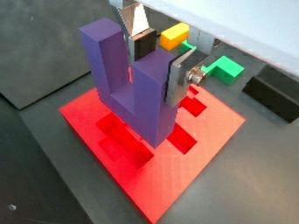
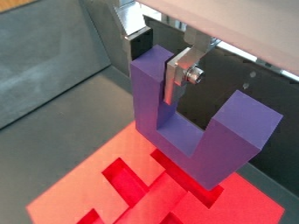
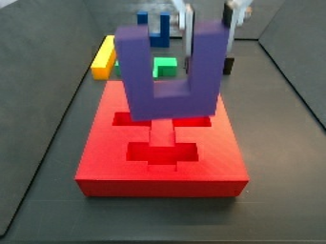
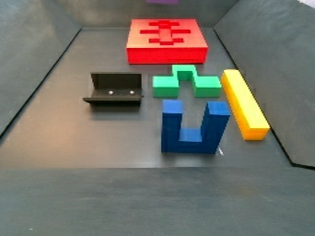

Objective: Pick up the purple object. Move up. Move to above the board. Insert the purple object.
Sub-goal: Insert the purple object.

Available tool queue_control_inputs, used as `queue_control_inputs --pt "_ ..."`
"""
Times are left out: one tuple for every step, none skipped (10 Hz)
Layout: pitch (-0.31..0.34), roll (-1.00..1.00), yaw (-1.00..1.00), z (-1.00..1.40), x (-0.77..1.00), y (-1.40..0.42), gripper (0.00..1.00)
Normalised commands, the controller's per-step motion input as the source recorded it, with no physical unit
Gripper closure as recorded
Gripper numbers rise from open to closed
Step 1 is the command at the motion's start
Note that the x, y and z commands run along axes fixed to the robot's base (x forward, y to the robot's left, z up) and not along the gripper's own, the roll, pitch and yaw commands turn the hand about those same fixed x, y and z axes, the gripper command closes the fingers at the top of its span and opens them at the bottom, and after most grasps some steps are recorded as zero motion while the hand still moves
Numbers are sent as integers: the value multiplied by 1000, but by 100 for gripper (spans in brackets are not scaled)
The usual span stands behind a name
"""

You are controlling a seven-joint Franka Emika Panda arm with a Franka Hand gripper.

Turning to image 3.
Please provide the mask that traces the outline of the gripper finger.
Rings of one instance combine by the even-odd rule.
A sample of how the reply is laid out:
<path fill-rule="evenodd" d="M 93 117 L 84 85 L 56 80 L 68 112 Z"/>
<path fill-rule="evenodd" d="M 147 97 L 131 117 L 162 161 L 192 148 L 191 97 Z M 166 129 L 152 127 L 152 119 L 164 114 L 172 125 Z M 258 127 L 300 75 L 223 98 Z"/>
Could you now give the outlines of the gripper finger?
<path fill-rule="evenodd" d="M 223 24 L 230 29 L 227 52 L 231 52 L 235 28 L 243 25 L 251 17 L 252 0 L 226 0 L 223 9 Z"/>
<path fill-rule="evenodd" d="M 184 54 L 191 56 L 192 52 L 192 31 L 194 31 L 194 9 L 190 4 L 176 3 L 178 26 L 183 31 Z"/>

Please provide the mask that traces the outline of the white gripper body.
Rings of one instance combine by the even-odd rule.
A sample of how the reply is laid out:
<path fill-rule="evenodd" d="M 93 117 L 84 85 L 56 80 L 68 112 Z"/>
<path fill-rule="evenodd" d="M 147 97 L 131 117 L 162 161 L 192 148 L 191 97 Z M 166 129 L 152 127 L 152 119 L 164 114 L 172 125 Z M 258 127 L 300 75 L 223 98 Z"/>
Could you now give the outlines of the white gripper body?
<path fill-rule="evenodd" d="M 192 7 L 194 10 L 206 10 L 210 7 L 223 8 L 223 5 L 227 5 L 232 10 L 246 10 L 254 0 L 171 0 L 176 10 L 179 12 L 186 12 L 188 7 Z"/>

